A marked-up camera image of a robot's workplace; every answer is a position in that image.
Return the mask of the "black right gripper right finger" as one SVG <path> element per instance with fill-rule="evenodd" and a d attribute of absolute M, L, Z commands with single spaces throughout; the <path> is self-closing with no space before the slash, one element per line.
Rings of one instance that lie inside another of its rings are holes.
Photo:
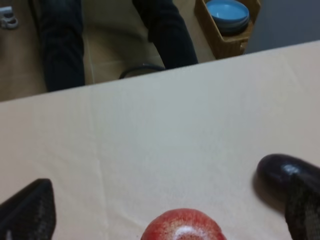
<path fill-rule="evenodd" d="M 295 174 L 291 177 L 286 205 L 285 221 L 293 240 L 320 238 L 320 181 Z"/>

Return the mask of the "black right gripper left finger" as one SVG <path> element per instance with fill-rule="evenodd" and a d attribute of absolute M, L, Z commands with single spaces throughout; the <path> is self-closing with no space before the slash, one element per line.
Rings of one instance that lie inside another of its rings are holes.
<path fill-rule="evenodd" d="M 57 224 L 54 189 L 39 178 L 0 204 L 2 240 L 51 240 Z"/>

